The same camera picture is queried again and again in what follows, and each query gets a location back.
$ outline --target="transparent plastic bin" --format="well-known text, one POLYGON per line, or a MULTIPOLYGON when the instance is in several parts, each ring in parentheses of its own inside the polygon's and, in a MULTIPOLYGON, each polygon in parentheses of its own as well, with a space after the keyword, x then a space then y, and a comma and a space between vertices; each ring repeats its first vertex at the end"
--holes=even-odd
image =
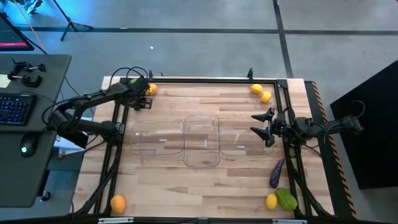
POLYGON ((184 123, 136 122, 132 126, 130 150, 136 156, 165 156, 184 150, 184 123))
POLYGON ((184 164, 190 167, 215 167, 220 163, 218 118, 190 115, 185 118, 184 164))
POLYGON ((220 123, 220 152, 227 156, 264 156, 273 152, 250 127, 264 129, 259 121, 222 121, 220 123))

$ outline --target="keyboard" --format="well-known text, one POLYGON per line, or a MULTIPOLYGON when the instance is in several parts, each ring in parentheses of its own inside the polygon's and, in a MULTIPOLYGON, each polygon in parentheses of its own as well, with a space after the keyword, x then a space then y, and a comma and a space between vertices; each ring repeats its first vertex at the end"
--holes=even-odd
POLYGON ((0 125, 26 126, 36 95, 0 93, 0 125))

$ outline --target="hazard tape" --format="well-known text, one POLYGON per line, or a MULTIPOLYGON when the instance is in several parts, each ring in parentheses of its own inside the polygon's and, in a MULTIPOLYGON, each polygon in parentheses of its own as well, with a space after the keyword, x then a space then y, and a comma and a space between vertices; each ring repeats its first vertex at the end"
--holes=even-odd
MULTIPOLYGON (((318 90, 317 84, 315 82, 312 82, 312 85, 313 85, 313 89, 315 91, 315 95, 317 96, 317 100, 318 100, 318 103, 319 103, 319 108, 321 110, 321 114, 322 114, 322 117, 323 117, 323 122, 327 122, 328 120, 326 118, 325 110, 323 109, 323 104, 322 104, 322 101, 321 101, 321 96, 319 94, 319 90, 318 90)), ((337 169, 338 169, 338 172, 340 173, 341 183, 344 186, 344 191, 346 192, 349 208, 351 209, 351 213, 352 213, 353 217, 355 219, 358 219, 357 214, 355 212, 355 208, 354 208, 353 198, 352 198, 352 196, 351 196, 351 194, 349 192, 346 176, 344 175, 343 166, 341 165, 340 158, 338 157, 335 141, 333 140, 331 135, 329 135, 329 143, 330 143, 331 149, 333 150, 333 155, 335 156, 335 161, 337 163, 337 169)))

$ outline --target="green mango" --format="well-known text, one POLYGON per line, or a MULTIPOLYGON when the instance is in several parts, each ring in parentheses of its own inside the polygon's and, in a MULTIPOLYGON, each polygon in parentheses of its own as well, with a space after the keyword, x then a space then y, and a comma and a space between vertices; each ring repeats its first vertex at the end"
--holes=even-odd
POLYGON ((276 191, 279 205, 286 210, 293 211, 297 208, 296 198, 289 193, 288 189, 279 188, 276 191))

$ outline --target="yellow lemon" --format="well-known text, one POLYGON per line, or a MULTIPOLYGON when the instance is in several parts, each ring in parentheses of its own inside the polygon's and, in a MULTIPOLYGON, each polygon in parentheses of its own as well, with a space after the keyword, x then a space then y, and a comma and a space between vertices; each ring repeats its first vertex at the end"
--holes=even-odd
POLYGON ((267 102, 269 101, 269 99, 271 99, 271 93, 268 92, 268 91, 265 91, 265 92, 262 94, 261 102, 267 103, 267 102))
POLYGON ((276 208, 276 205, 278 203, 278 199, 276 195, 274 194, 269 194, 266 198, 266 206, 269 210, 273 210, 276 208))
POLYGON ((155 85, 155 84, 149 84, 149 90, 147 90, 147 91, 145 92, 145 95, 147 95, 147 96, 153 96, 153 95, 156 94, 156 92, 157 92, 157 85, 155 85))
POLYGON ((251 91, 255 94, 259 94, 262 92, 262 86, 260 84, 254 84, 250 87, 251 91))
POLYGON ((111 199, 111 208, 112 211, 122 214, 124 209, 126 208, 126 202, 124 201, 124 198, 122 195, 115 195, 111 199))

